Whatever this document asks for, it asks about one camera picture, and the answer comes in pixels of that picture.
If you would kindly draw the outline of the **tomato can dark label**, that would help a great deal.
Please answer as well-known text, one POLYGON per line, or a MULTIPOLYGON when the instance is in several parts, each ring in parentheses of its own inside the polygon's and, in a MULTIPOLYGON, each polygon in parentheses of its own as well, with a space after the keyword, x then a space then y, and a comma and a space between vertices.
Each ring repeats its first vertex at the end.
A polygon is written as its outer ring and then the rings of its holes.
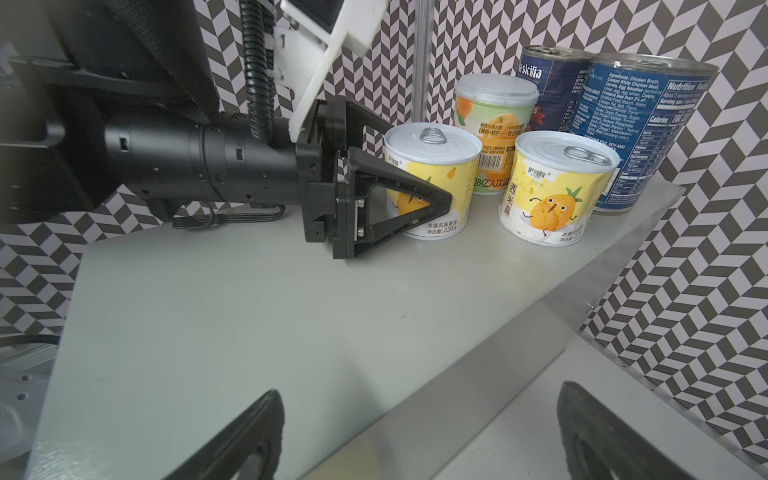
POLYGON ((539 98, 531 131, 567 131, 594 54, 566 47, 531 45, 522 51, 516 76, 533 82, 539 98))

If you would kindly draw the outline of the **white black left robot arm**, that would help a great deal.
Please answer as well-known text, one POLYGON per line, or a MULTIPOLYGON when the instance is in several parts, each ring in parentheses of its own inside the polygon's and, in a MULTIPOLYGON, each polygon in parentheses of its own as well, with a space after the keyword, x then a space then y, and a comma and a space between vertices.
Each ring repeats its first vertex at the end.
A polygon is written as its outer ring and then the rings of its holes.
POLYGON ((359 257, 445 215, 452 197, 363 150, 389 131, 323 87, 366 54, 383 1, 243 1, 248 111, 226 117, 189 1, 5 1, 1 221, 91 211, 126 186, 180 229, 301 209, 305 238, 359 257))

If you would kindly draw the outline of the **white lid can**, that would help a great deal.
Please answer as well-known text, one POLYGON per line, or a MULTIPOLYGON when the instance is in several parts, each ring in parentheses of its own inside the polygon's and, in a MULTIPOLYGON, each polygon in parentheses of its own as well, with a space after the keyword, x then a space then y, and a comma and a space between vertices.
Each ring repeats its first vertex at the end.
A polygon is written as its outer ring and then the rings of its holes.
POLYGON ((384 136, 384 160, 452 196, 448 212, 405 233, 416 240, 442 240, 466 226, 482 143, 458 127, 409 123, 384 136))
POLYGON ((462 76, 454 90, 453 123, 482 143, 473 193, 503 193, 510 181, 515 142, 529 126, 537 86, 511 75, 462 76))
POLYGON ((578 243, 619 162, 615 150, 583 136, 557 131, 521 134, 498 208, 502 226, 536 245, 578 243))

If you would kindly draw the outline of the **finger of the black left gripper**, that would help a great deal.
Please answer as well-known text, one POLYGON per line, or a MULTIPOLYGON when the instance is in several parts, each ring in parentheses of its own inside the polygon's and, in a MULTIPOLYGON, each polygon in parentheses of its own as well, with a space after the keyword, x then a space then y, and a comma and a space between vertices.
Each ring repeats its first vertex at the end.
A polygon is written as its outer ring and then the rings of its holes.
POLYGON ((449 192, 356 147, 337 155, 335 174, 335 259, 361 257, 450 210, 449 192))
POLYGON ((376 115, 372 110, 351 100, 345 101, 345 147, 346 154, 353 148, 363 149, 365 128, 380 134, 386 134, 392 125, 376 115))

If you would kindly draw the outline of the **blue label tin can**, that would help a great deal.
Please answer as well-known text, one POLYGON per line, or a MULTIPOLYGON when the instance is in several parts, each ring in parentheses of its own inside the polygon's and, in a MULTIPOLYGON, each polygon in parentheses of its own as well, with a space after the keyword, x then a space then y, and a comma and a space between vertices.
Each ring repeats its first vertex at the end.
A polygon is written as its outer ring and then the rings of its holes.
POLYGON ((595 210, 631 210, 719 68, 688 59, 634 53, 593 57, 568 131, 615 150, 619 166, 595 210))

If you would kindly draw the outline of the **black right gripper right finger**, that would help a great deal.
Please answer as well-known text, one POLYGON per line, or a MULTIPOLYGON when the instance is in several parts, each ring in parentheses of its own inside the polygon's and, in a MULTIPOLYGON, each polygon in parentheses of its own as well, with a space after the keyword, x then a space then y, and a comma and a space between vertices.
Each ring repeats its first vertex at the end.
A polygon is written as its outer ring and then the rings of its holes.
POLYGON ((573 479, 693 479, 576 382, 562 384, 557 419, 573 479))

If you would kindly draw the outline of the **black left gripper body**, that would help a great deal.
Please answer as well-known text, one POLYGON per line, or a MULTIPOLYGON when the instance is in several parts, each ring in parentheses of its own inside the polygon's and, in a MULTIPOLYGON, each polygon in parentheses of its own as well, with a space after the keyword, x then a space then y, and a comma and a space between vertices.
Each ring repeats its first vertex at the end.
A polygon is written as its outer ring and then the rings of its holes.
POLYGON ((305 240, 322 243, 326 240, 323 203, 331 198, 335 203, 333 183, 336 181, 337 156, 350 147, 360 146, 360 124, 352 114, 354 102, 344 96, 315 100, 307 118, 301 124, 295 145, 297 192, 305 240))

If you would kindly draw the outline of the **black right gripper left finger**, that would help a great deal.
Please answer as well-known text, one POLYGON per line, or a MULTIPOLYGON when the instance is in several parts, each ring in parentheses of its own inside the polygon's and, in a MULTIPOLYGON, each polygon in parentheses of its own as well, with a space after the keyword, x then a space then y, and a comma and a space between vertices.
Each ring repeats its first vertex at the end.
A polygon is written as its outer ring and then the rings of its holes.
POLYGON ((280 393, 269 390, 166 479, 272 479, 279 465, 284 424, 280 393))

